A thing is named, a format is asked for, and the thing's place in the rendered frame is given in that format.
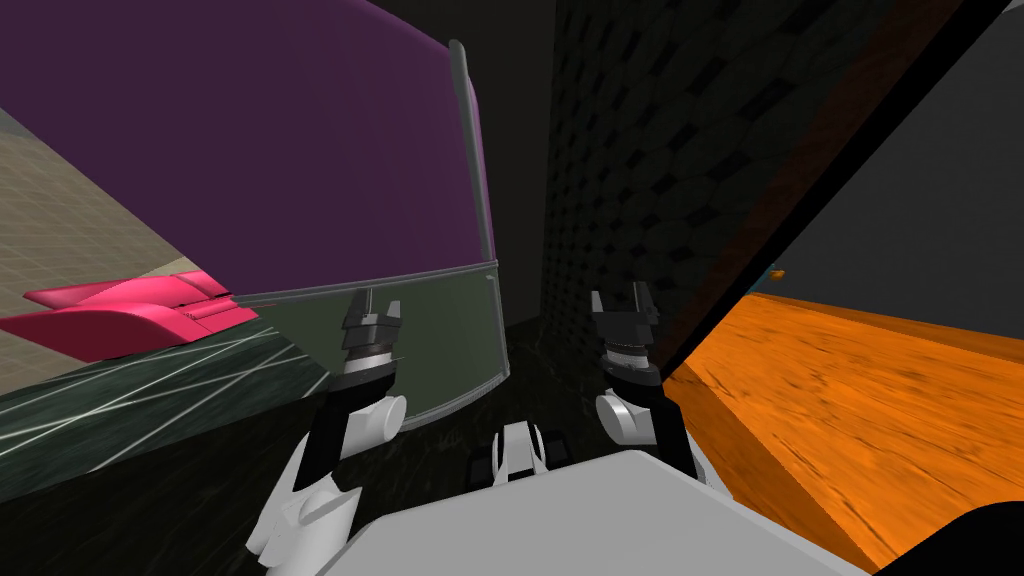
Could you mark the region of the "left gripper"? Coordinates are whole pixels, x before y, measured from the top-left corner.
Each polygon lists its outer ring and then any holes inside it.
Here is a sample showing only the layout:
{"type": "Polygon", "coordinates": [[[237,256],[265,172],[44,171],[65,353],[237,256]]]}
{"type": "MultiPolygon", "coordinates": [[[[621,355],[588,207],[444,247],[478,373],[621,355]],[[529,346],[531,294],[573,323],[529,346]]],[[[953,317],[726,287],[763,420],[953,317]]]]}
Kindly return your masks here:
{"type": "Polygon", "coordinates": [[[393,300],[386,314],[372,313],[372,288],[360,288],[353,292],[344,317],[342,328],[344,337],[341,348],[345,351],[374,346],[392,346],[398,339],[401,328],[401,302],[393,300]]]}

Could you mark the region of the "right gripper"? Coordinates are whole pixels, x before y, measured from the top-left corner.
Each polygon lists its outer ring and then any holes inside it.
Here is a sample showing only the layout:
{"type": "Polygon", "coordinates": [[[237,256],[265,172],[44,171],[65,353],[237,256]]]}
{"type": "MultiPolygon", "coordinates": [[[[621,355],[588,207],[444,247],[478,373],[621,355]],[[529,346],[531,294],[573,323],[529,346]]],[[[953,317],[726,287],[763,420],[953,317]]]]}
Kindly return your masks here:
{"type": "Polygon", "coordinates": [[[652,299],[644,281],[632,283],[636,310],[609,310],[599,291],[591,292],[591,312],[599,336],[616,345],[650,345],[654,341],[652,327],[659,322],[659,313],[652,308],[652,299]]]}

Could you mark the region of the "dark green appliance drawer front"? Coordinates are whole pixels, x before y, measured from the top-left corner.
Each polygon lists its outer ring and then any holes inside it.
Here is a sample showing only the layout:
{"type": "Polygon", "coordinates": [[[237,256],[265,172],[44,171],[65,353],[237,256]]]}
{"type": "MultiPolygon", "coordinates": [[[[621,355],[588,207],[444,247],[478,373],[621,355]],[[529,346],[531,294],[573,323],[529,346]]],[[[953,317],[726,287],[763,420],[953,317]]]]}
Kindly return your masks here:
{"type": "Polygon", "coordinates": [[[407,400],[401,429],[438,421],[501,384],[510,374],[497,263],[236,296],[332,374],[341,373],[342,322],[360,291],[372,312],[400,303],[392,394],[407,400]]]}

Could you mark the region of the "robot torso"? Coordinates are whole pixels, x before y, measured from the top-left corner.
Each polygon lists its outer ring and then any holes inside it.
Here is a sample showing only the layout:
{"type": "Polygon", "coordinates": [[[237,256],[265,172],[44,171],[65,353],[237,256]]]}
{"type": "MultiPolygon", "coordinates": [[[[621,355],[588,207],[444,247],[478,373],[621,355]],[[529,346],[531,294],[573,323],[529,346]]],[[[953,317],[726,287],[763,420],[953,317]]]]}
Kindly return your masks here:
{"type": "Polygon", "coordinates": [[[385,515],[318,576],[869,576],[626,450],[385,515]]]}

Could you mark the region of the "orange wooden cupboard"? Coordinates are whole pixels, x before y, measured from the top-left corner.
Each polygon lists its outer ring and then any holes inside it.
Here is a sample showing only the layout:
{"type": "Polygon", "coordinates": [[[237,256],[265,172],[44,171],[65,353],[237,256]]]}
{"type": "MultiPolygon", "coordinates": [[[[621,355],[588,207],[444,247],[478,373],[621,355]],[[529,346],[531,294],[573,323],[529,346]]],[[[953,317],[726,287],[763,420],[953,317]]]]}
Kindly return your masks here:
{"type": "Polygon", "coordinates": [[[665,388],[737,502],[867,572],[1024,501],[1024,340],[754,294],[665,388]]]}

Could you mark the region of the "pink flat appliance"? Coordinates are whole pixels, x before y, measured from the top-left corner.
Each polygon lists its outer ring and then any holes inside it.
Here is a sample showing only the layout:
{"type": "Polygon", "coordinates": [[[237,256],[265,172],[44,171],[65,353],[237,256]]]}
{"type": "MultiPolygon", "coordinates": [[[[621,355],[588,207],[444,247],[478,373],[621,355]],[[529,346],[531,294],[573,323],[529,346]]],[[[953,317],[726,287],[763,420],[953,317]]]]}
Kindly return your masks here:
{"type": "Polygon", "coordinates": [[[187,344],[258,315],[202,270],[29,291],[0,330],[82,362],[187,344]]]}

